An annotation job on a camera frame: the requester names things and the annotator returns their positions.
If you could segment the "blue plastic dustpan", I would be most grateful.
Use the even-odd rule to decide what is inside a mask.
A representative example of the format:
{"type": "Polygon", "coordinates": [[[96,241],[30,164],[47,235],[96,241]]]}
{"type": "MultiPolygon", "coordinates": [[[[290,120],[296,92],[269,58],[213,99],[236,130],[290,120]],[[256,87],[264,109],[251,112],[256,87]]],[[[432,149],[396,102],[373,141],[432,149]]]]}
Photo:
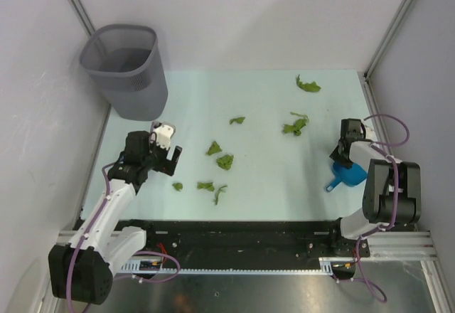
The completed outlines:
{"type": "Polygon", "coordinates": [[[331,169],[334,178],[325,187],[326,192],[331,192],[341,183],[349,187],[357,186],[368,176],[367,172],[358,164],[353,164],[351,168],[347,168],[338,162],[333,162],[331,169]]]}

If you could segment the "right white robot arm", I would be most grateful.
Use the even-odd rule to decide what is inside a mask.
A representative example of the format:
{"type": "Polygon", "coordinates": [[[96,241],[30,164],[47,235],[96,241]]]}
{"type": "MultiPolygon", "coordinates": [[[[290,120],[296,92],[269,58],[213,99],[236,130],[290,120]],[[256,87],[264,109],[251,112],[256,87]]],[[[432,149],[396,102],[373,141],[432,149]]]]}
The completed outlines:
{"type": "Polygon", "coordinates": [[[334,180],[325,191],[332,191],[340,183],[347,186],[365,184],[365,187],[360,208],[341,218],[340,232],[328,239],[328,249],[336,257],[346,256],[353,249],[353,240],[419,220],[420,166],[402,161],[384,150],[392,146],[378,140],[366,119],[341,120],[340,137],[330,154],[334,180]]]}

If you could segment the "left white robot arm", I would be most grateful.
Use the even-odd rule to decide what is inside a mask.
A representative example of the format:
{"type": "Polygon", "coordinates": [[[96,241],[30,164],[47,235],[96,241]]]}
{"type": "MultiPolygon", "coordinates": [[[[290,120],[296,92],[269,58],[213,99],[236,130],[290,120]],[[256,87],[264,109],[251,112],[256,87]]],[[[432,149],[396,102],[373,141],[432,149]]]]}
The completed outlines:
{"type": "Polygon", "coordinates": [[[156,237],[141,228],[123,228],[116,238],[112,233],[150,171],[173,176],[182,152],[171,146],[175,131],[172,124],[155,122],[151,131],[130,132],[118,159],[102,167],[105,189],[95,208],[66,244],[48,254],[55,297],[102,304],[124,263],[137,252],[156,250],[156,237]]]}

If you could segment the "small green scrap lower left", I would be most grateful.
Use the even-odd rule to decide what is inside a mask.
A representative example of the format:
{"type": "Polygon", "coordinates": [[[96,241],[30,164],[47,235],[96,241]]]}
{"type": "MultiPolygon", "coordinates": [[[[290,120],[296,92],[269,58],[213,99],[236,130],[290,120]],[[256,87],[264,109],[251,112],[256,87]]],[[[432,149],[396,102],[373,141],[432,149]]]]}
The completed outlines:
{"type": "Polygon", "coordinates": [[[181,191],[183,189],[183,184],[182,183],[173,183],[173,188],[176,190],[176,191],[181,191]]]}

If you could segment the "small green scrap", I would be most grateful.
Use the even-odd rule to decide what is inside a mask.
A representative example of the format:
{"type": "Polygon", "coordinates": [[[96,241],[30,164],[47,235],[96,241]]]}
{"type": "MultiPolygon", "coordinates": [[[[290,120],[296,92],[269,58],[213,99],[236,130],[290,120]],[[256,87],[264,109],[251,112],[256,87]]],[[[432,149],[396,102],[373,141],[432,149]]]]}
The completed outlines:
{"type": "Polygon", "coordinates": [[[173,183],[173,188],[176,190],[176,191],[181,191],[183,189],[183,184],[182,183],[173,183]]]}
{"type": "Polygon", "coordinates": [[[229,120],[229,124],[242,124],[245,121],[245,117],[234,117],[229,120]]]}

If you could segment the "green paper scrap centre left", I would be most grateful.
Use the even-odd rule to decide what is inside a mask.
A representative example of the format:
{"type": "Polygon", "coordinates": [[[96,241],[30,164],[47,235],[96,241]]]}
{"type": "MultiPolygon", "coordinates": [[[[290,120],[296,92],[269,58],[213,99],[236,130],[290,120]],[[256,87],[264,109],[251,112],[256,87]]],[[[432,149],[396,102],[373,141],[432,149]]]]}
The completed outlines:
{"type": "Polygon", "coordinates": [[[222,151],[223,151],[223,149],[221,148],[221,146],[216,141],[213,141],[205,154],[207,156],[211,156],[213,154],[217,154],[222,151]]]}

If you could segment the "green paper scrap lower middle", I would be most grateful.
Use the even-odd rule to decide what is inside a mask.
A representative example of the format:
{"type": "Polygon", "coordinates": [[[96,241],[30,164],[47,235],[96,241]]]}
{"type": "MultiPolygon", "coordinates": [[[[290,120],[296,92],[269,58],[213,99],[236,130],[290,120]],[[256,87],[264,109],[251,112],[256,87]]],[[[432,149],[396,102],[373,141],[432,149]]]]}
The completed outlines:
{"type": "Polygon", "coordinates": [[[215,187],[213,185],[213,182],[198,182],[197,189],[198,190],[204,189],[206,191],[214,192],[215,187]]]}

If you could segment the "green paper scrap right cluster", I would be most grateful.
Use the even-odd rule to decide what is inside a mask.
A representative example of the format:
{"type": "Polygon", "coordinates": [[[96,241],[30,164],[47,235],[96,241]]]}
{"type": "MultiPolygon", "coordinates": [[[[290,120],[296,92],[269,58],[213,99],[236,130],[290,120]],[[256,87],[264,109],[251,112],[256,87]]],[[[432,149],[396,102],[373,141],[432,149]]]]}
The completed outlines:
{"type": "Polygon", "coordinates": [[[297,112],[290,112],[290,115],[297,117],[297,120],[293,124],[283,124],[282,133],[298,137],[301,135],[301,130],[309,123],[309,116],[297,112]]]}

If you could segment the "long green scrap lower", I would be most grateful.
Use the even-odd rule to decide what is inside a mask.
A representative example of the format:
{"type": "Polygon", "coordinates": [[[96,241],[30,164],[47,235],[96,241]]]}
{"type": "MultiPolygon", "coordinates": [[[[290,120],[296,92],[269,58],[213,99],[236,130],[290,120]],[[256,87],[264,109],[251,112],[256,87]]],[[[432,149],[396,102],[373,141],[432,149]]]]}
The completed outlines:
{"type": "Polygon", "coordinates": [[[215,192],[215,196],[214,196],[214,204],[217,206],[218,203],[219,203],[219,200],[220,200],[220,195],[222,193],[225,193],[226,190],[228,189],[228,186],[227,185],[223,185],[221,186],[220,188],[218,188],[215,192]]]}

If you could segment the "green paper scrap far corner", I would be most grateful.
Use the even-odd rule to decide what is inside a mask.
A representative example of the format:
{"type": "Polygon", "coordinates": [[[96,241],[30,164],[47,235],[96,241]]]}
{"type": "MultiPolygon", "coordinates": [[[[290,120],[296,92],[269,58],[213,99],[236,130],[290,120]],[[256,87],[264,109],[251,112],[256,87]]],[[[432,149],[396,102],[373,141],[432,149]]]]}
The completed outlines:
{"type": "Polygon", "coordinates": [[[296,86],[305,92],[317,93],[321,90],[321,87],[317,84],[316,81],[313,82],[303,82],[300,78],[300,75],[296,76],[296,86]]]}

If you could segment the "small green scrap centre top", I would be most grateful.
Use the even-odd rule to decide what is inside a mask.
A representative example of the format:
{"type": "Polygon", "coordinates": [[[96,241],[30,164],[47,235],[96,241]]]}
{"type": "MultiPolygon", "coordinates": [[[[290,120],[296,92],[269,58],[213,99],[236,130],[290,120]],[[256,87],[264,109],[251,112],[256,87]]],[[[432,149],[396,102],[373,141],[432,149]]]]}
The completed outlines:
{"type": "Polygon", "coordinates": [[[245,121],[245,117],[234,117],[229,120],[229,124],[242,124],[245,121]]]}

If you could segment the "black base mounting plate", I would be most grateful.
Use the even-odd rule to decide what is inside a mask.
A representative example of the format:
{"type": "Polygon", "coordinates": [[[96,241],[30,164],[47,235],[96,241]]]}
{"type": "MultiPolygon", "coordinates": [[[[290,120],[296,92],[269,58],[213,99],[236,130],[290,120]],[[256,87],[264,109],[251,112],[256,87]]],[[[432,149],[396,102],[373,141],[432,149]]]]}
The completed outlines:
{"type": "Polygon", "coordinates": [[[353,256],[357,238],[341,234],[340,221],[151,221],[120,220],[146,231],[146,249],[163,248],[181,260],[197,251],[259,250],[310,257],[353,256]]]}

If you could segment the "grey mesh waste bin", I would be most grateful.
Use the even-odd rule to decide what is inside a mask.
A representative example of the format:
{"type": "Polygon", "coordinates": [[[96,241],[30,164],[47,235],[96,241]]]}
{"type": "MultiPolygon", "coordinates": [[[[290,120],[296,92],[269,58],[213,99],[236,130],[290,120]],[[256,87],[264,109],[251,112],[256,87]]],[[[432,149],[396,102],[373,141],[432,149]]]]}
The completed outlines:
{"type": "Polygon", "coordinates": [[[120,117],[152,121],[164,111],[168,88],[158,36],[152,28],[103,26],[90,36],[79,62],[120,117]]]}

